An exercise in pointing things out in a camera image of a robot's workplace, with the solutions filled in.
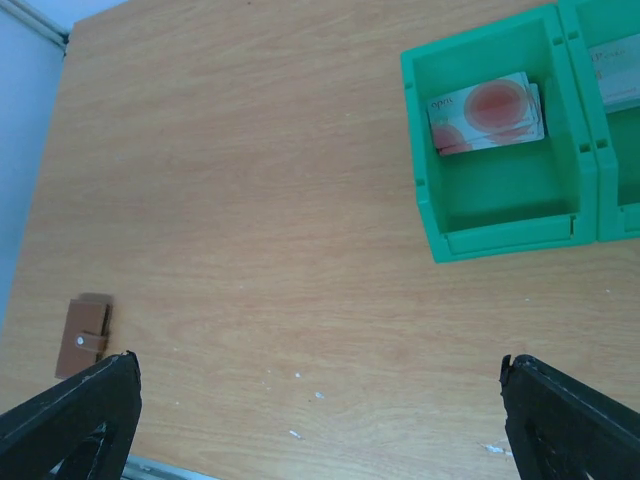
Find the brown leather card holder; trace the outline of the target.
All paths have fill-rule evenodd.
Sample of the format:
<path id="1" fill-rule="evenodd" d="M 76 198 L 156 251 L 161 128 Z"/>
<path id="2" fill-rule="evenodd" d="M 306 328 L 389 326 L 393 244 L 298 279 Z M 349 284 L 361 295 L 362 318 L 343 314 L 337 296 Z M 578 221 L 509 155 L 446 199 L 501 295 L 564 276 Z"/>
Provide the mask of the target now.
<path id="1" fill-rule="evenodd" d="M 85 292 L 71 299 L 55 368 L 65 380 L 99 362 L 109 340 L 114 297 Z"/>

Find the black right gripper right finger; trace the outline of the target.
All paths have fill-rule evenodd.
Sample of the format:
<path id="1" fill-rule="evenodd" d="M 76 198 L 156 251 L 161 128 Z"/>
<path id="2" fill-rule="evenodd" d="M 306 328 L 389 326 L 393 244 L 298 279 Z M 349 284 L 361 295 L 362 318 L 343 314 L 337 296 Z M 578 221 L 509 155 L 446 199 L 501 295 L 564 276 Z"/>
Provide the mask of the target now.
<path id="1" fill-rule="evenodd" d="M 505 430 L 522 479 L 637 479 L 639 413 L 530 355 L 502 359 Z"/>

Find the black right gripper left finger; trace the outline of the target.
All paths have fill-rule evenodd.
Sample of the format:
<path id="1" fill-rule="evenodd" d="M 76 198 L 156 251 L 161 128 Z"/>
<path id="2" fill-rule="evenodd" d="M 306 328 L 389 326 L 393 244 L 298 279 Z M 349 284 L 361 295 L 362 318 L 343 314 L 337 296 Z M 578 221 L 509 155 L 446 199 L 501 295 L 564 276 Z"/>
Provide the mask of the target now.
<path id="1" fill-rule="evenodd" d="M 141 409 L 136 355 L 111 355 L 1 415 L 1 477 L 119 479 Z"/>

